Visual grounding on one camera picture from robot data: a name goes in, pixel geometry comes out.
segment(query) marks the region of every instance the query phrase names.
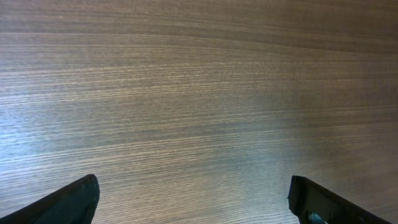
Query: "wood grain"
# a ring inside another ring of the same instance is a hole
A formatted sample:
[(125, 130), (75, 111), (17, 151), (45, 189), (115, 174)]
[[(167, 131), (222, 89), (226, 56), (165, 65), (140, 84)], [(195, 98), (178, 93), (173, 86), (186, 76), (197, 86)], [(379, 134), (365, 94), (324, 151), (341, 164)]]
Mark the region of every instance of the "wood grain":
[(398, 3), (0, 1), (0, 216), (298, 223), (304, 175), (398, 222)]

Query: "wooden surface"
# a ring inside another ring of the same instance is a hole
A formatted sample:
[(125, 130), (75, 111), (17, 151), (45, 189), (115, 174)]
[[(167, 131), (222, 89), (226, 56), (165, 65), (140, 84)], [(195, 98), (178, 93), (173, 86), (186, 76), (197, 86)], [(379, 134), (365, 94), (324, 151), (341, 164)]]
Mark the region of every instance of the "wooden surface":
[(0, 1), (0, 216), (298, 223), (304, 175), (398, 223), (393, 0)]

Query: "brown wooden tabletop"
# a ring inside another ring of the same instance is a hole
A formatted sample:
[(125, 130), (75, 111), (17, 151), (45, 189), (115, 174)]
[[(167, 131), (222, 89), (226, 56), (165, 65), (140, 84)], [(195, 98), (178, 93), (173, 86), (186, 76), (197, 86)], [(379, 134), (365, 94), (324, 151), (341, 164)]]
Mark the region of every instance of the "brown wooden tabletop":
[(0, 217), (298, 223), (302, 175), (398, 223), (398, 2), (0, 1)]

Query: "black object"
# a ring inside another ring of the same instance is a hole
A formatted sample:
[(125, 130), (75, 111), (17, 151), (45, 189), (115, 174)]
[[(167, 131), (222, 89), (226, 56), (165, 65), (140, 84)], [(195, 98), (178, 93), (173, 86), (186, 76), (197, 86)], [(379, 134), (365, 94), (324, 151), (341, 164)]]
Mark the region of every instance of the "black object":
[(292, 177), (288, 199), (301, 224), (390, 224), (305, 177)]
[(98, 180), (89, 174), (0, 218), (0, 224), (90, 224), (99, 199)]

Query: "wooden table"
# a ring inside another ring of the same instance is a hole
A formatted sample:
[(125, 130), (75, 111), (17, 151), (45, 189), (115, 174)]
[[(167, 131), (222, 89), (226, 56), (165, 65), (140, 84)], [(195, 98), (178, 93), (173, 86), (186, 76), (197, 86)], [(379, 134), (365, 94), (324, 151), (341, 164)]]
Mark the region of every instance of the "wooden table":
[(398, 3), (0, 1), (0, 216), (298, 223), (306, 176), (398, 222)]

